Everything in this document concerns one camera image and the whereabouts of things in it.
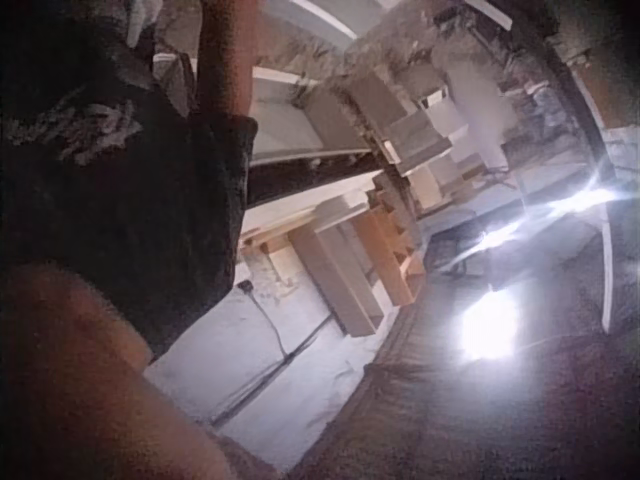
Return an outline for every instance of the bright light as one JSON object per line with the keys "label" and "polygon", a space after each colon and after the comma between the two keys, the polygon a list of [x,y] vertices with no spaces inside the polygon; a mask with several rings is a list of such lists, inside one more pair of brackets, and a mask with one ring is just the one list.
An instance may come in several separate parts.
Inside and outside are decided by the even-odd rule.
{"label": "bright light", "polygon": [[615,200],[613,192],[599,188],[597,190],[583,190],[576,193],[573,197],[551,202],[549,206],[553,208],[554,215],[565,215],[572,212],[584,212],[595,205],[612,200]]}
{"label": "bright light", "polygon": [[514,233],[520,227],[521,222],[510,223],[493,232],[484,234],[480,243],[476,246],[478,250],[487,250],[488,248],[496,248],[509,240],[515,238]]}
{"label": "bright light", "polygon": [[462,346],[471,360],[496,359],[513,353],[518,312],[503,290],[489,292],[463,317]]}

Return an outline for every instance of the wooden board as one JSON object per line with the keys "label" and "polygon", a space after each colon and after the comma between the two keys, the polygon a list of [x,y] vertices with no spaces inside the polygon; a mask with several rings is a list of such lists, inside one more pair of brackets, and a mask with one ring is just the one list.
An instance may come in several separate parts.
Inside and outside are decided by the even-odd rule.
{"label": "wooden board", "polygon": [[411,190],[423,210],[433,207],[443,200],[438,182],[428,166],[417,169],[407,179],[411,183]]}
{"label": "wooden board", "polygon": [[400,271],[398,258],[394,255],[384,231],[376,220],[376,214],[365,212],[350,221],[358,232],[360,241],[369,254],[393,304],[409,305],[413,303],[413,294]]}
{"label": "wooden board", "polygon": [[311,228],[303,226],[290,232],[289,239],[346,331],[354,337],[374,334],[376,320],[372,321],[358,299],[359,282],[355,288],[352,285],[354,272],[345,273],[332,255],[332,234],[323,241]]}

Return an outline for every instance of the floor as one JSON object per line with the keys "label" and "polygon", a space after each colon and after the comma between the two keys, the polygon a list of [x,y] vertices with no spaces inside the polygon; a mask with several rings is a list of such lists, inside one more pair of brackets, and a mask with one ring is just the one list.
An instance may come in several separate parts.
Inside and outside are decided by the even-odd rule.
{"label": "floor", "polygon": [[[331,312],[303,269],[283,279],[263,254],[247,263],[256,300],[285,351],[293,351]],[[383,289],[376,292],[389,313],[375,335],[350,337],[331,319],[273,383],[222,425],[221,415],[282,361],[269,323],[240,289],[190,328],[146,376],[203,428],[288,471],[340,412],[395,321],[398,309]]]}
{"label": "floor", "polygon": [[[557,234],[526,252],[548,257]],[[427,264],[447,242],[432,239]],[[508,287],[521,324],[519,350],[503,361],[465,363],[460,349],[460,313],[486,278],[432,274],[290,478],[637,478],[637,363],[597,333],[584,282],[592,275],[601,292],[599,242],[573,259],[533,262]],[[496,250],[503,265],[509,256]]]}

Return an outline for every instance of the wooden shelf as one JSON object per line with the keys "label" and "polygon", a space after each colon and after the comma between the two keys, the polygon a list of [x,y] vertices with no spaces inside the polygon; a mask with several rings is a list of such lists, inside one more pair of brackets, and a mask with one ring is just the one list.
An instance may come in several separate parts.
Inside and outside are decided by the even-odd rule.
{"label": "wooden shelf", "polygon": [[351,218],[362,245],[394,305],[414,302],[425,281],[422,259],[406,229],[388,206],[374,205],[370,211]]}
{"label": "wooden shelf", "polygon": [[347,333],[374,334],[385,312],[337,226],[315,230],[305,225],[291,231],[289,239]]}

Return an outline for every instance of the wooden plank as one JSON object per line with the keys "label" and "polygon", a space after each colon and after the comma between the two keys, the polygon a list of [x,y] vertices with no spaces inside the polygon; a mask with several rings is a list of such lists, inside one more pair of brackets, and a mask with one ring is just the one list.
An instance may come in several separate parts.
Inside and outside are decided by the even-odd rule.
{"label": "wooden plank", "polygon": [[300,215],[295,215],[291,220],[285,220],[284,222],[276,224],[274,227],[268,230],[255,229],[246,236],[241,236],[242,241],[245,244],[262,245],[265,242],[270,241],[273,238],[287,234],[289,231],[294,230],[302,225],[313,221],[315,216],[313,211],[303,212]]}
{"label": "wooden plank", "polygon": [[328,228],[319,236],[329,256],[344,275],[351,291],[377,328],[384,318],[384,312],[373,295],[369,282],[344,236],[337,227]]}
{"label": "wooden plank", "polygon": [[347,332],[354,337],[375,333],[375,325],[320,237],[309,227],[303,226],[291,231],[289,239]]}
{"label": "wooden plank", "polygon": [[358,233],[393,304],[412,303],[414,297],[404,281],[393,249],[375,215],[372,212],[365,212],[352,218],[350,222]]}
{"label": "wooden plank", "polygon": [[385,192],[384,202],[389,202],[393,206],[393,211],[404,228],[406,228],[414,245],[421,245],[423,242],[422,233],[416,223],[414,214],[407,208],[405,200],[399,190],[395,187],[391,179],[384,173],[373,179],[377,191]]}
{"label": "wooden plank", "polygon": [[436,178],[428,166],[419,168],[408,177],[416,200],[423,210],[437,205],[443,200]]}
{"label": "wooden plank", "polygon": [[380,170],[363,173],[250,208],[244,216],[242,232],[254,228],[260,228],[263,231],[269,230],[274,225],[282,224],[286,219],[302,215],[331,198],[354,190],[372,190],[374,188],[372,179],[379,174]]}
{"label": "wooden plank", "polygon": [[403,159],[402,162],[396,165],[398,172],[403,177],[406,177],[416,171],[420,167],[427,166],[430,162],[437,160],[440,157],[447,155],[451,152],[453,144],[448,138],[443,138],[436,143],[429,145],[425,149],[419,151],[410,158]]}

